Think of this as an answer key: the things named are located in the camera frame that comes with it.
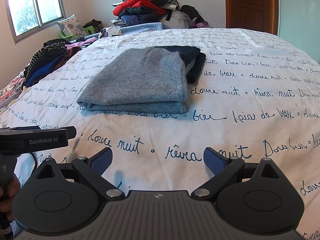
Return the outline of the person's left hand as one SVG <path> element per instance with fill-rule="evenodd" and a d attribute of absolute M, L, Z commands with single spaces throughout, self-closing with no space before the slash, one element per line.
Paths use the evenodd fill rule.
<path fill-rule="evenodd" d="M 0 211 L 1 213 L 4 213 L 7 215 L 7 219 L 9 220 L 9 222 L 12 222 L 15 220 L 12 214 L 12 202 L 15 196 L 20 192 L 20 190 L 21 190 L 20 181 L 17 178 L 16 174 L 13 173 L 13 178 L 6 188 L 7 198 L 5 200 L 2 200 L 0 203 Z"/>

